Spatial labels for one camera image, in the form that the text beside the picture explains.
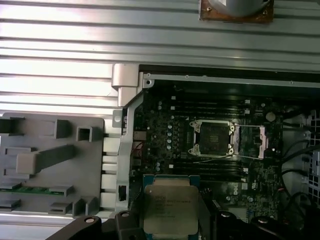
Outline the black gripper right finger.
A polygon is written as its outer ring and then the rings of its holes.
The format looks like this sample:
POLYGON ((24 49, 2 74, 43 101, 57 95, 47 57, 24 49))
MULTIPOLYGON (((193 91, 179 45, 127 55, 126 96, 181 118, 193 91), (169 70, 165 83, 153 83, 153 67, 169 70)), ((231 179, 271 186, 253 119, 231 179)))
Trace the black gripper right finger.
POLYGON ((246 223, 228 211, 201 218, 202 240, 301 240, 302 233, 267 216, 246 223))

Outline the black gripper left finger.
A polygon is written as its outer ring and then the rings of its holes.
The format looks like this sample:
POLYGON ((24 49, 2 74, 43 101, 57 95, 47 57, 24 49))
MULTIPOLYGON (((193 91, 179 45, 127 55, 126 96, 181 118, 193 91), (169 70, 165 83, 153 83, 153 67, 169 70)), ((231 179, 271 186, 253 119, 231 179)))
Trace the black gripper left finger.
POLYGON ((144 230, 135 214, 125 210, 102 222, 96 215, 82 216, 51 235, 52 240, 143 240, 144 230))

